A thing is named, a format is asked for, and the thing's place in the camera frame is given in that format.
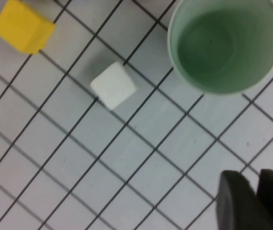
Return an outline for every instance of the green cup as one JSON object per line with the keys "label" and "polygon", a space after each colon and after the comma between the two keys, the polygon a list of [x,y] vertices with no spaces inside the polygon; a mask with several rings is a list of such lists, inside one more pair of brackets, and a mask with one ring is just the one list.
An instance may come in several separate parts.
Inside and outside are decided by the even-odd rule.
{"label": "green cup", "polygon": [[244,91],[273,68],[273,0],[181,0],[168,52],[177,74],[201,91]]}

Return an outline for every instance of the grid mat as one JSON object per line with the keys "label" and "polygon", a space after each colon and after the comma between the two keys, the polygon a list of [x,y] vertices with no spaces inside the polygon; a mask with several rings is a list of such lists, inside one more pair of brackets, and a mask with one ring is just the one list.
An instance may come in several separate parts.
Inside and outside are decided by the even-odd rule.
{"label": "grid mat", "polygon": [[[273,71],[242,95],[182,84],[178,0],[26,2],[57,28],[35,56],[0,39],[0,230],[216,230],[220,172],[273,169]],[[115,61],[139,90],[110,111],[89,82]]]}

